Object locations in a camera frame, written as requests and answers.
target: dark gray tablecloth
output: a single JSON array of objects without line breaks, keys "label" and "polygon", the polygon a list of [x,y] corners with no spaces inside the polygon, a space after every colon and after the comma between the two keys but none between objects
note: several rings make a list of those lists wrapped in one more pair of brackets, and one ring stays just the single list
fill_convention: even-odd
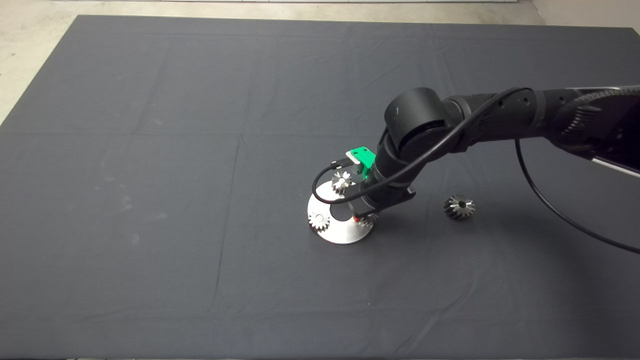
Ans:
[{"label": "dark gray tablecloth", "polygon": [[[511,142],[428,165],[354,245],[306,221],[404,90],[629,85],[638,59],[630,29],[78,17],[0,127],[0,357],[640,357],[640,257],[544,208]],[[523,147],[640,245],[637,179]]]}]

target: circular metal disc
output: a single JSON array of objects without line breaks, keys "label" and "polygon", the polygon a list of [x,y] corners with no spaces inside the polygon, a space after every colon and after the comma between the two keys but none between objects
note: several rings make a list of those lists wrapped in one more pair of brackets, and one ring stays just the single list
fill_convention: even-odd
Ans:
[{"label": "circular metal disc", "polygon": [[[326,183],[317,187],[316,192],[322,198],[327,200],[341,199],[344,196],[336,194],[332,188],[332,182]],[[350,244],[358,240],[361,240],[369,231],[373,229],[373,226],[366,226],[358,224],[353,218],[347,221],[336,220],[331,216],[331,205],[320,202],[316,197],[311,194],[309,197],[309,204],[307,205],[307,216],[313,213],[329,214],[329,226],[325,230],[316,231],[316,233],[322,236],[326,241],[336,244]]]}]

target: gear teeth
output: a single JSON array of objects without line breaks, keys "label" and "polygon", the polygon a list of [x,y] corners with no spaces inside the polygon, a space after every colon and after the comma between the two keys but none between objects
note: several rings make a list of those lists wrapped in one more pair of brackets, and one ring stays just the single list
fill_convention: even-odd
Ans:
[{"label": "gear teeth", "polygon": [[316,231],[324,231],[329,227],[330,217],[323,213],[312,213],[308,216],[309,225]]},{"label": "gear teeth", "polygon": [[360,221],[358,221],[358,225],[371,227],[376,223],[376,221],[378,221],[379,217],[380,215],[377,213],[369,214],[366,217],[360,219]]},{"label": "gear teeth", "polygon": [[476,204],[464,195],[453,195],[445,201],[444,212],[453,220],[466,220],[476,212]]},{"label": "gear teeth", "polygon": [[331,188],[335,191],[335,193],[342,195],[344,193],[344,189],[353,185],[354,182],[351,181],[351,174],[349,172],[336,172],[331,178]]}]

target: black cable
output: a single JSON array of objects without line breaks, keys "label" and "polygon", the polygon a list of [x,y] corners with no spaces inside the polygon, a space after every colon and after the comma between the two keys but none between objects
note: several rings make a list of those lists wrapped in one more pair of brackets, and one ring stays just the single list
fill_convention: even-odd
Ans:
[{"label": "black cable", "polygon": [[320,202],[323,202],[325,204],[329,204],[329,205],[336,205],[336,204],[344,204],[346,202],[349,201],[354,201],[355,199],[359,198],[359,197],[363,197],[364,195],[367,195],[368,193],[372,193],[380,188],[382,188],[383,186],[386,186],[390,183],[392,183],[393,181],[395,181],[396,179],[400,178],[401,176],[405,175],[407,172],[413,170],[415,167],[422,165],[423,163],[426,163],[427,161],[429,161],[429,157],[436,151],[440,150],[441,147],[443,147],[447,142],[449,142],[452,138],[454,138],[456,135],[460,134],[464,129],[467,128],[467,126],[469,126],[470,124],[473,124],[488,108],[491,108],[492,106],[496,105],[500,100],[503,100],[505,97],[516,93],[516,92],[520,92],[523,90],[532,90],[531,88],[510,88],[508,90],[505,90],[499,94],[494,95],[491,99],[489,99],[488,101],[486,101],[484,104],[480,105],[480,107],[478,107],[478,109],[476,109],[473,113],[471,113],[471,115],[469,115],[469,117],[467,117],[466,119],[462,120],[456,127],[454,127],[451,131],[449,131],[449,133],[447,133],[438,143],[436,143],[434,146],[432,146],[432,148],[430,148],[428,151],[426,151],[424,154],[420,155],[416,160],[413,160],[411,163],[409,163],[409,165],[405,166],[404,168],[402,168],[400,171],[396,172],[395,174],[391,175],[390,177],[386,178],[383,181],[380,181],[379,183],[376,183],[374,185],[371,185],[370,187],[355,193],[349,197],[345,197],[343,199],[337,199],[337,200],[327,200],[324,199],[322,197],[320,197],[320,195],[317,194],[316,192],[316,188],[317,188],[317,184],[318,181],[320,181],[320,178],[327,172],[336,169],[339,167],[339,165],[334,162],[332,163],[329,167],[326,167],[324,170],[322,170],[314,179],[314,182],[312,184],[312,188],[311,191],[313,192],[314,196],[316,197],[316,199],[318,199]]},{"label": "black cable", "polygon": [[518,162],[520,163],[520,168],[522,169],[522,174],[526,178],[527,183],[529,183],[529,186],[531,187],[531,190],[533,190],[533,192],[536,194],[536,196],[540,199],[540,201],[542,201],[542,203],[544,205],[546,205],[546,207],[549,208],[549,210],[551,210],[554,214],[556,214],[559,218],[563,219],[569,225],[571,225],[574,228],[582,231],[583,233],[591,236],[592,238],[600,240],[600,241],[602,241],[604,243],[607,243],[609,245],[615,246],[615,247],[617,247],[619,249],[631,251],[634,254],[640,254],[640,249],[639,248],[633,247],[633,246],[630,246],[630,245],[625,245],[623,243],[619,243],[617,241],[614,241],[614,240],[611,240],[609,238],[606,238],[605,236],[602,236],[602,235],[600,235],[600,234],[598,234],[598,233],[596,233],[594,231],[591,231],[591,230],[587,229],[586,227],[584,227],[584,226],[578,224],[577,222],[573,221],[572,219],[567,217],[565,214],[561,213],[558,209],[556,209],[555,206],[551,205],[551,203],[547,200],[547,198],[545,198],[544,195],[542,195],[542,193],[540,192],[540,190],[538,190],[538,187],[534,183],[533,179],[531,179],[531,175],[529,175],[529,171],[527,170],[527,166],[525,165],[524,159],[522,157],[522,150],[520,148],[520,140],[516,139],[515,143],[516,143],[516,155],[518,156]]}]

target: gear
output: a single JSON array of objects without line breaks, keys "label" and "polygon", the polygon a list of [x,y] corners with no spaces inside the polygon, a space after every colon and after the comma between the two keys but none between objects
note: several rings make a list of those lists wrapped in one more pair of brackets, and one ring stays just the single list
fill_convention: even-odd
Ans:
[{"label": "gear", "polygon": [[335,191],[335,193],[342,195],[344,193],[344,189],[353,185],[354,183],[351,181],[351,174],[344,171],[340,173],[336,172],[331,178],[331,187]]},{"label": "gear", "polygon": [[361,218],[360,221],[358,221],[358,225],[371,227],[376,223],[379,217],[380,215],[377,213],[369,214],[366,217]]},{"label": "gear", "polygon": [[309,225],[316,231],[325,230],[329,226],[329,220],[331,219],[328,214],[323,213],[311,213],[308,218]]},{"label": "gear", "polygon": [[465,220],[476,211],[474,201],[462,194],[449,197],[444,203],[444,212],[454,220]]}]

